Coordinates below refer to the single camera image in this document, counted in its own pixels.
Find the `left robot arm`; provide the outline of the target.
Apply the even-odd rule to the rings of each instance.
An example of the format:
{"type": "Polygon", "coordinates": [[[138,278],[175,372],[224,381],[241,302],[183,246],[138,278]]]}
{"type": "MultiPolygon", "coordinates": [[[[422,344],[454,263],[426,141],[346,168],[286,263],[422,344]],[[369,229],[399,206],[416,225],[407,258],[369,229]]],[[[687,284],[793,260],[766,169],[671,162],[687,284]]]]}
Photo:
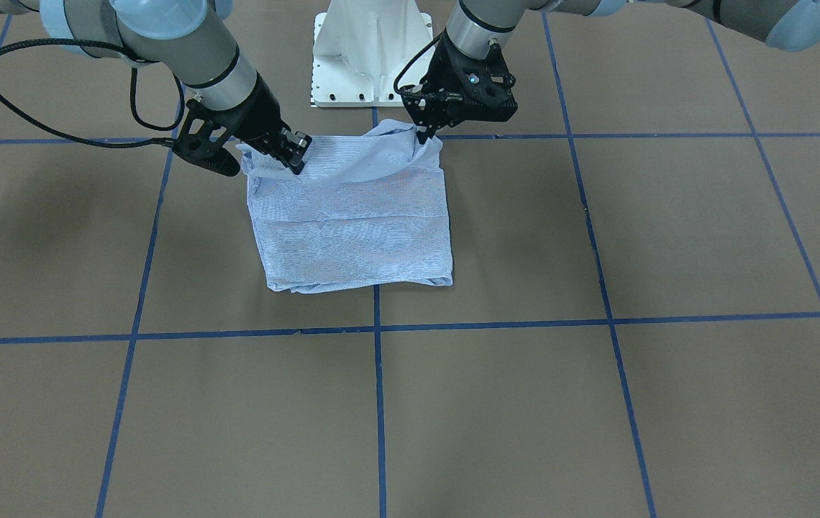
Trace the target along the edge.
{"type": "MultiPolygon", "coordinates": [[[[670,1],[770,48],[798,52],[820,42],[820,1],[670,1]]],[[[437,132],[463,122],[506,122],[518,109],[504,48],[529,11],[604,17],[623,1],[458,1],[443,32],[423,47],[427,72],[416,84],[394,79],[416,137],[426,144],[437,132]]]]}

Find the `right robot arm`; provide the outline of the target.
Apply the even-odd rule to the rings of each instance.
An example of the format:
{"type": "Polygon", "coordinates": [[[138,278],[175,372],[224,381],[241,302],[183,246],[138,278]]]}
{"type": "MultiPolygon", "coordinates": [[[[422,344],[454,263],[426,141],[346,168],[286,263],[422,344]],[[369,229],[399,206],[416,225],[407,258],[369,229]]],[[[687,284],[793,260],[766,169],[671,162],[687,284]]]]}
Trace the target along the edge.
{"type": "MultiPolygon", "coordinates": [[[[224,25],[231,10],[229,1],[0,1],[0,14],[39,14],[47,34],[4,46],[0,56],[60,45],[133,69],[163,63],[193,98],[169,126],[176,137],[131,147],[163,145],[194,166],[233,177],[240,164],[225,143],[235,138],[299,174],[311,138],[282,120],[271,89],[224,25]]],[[[1,93],[0,101],[8,104],[1,93]]]]}

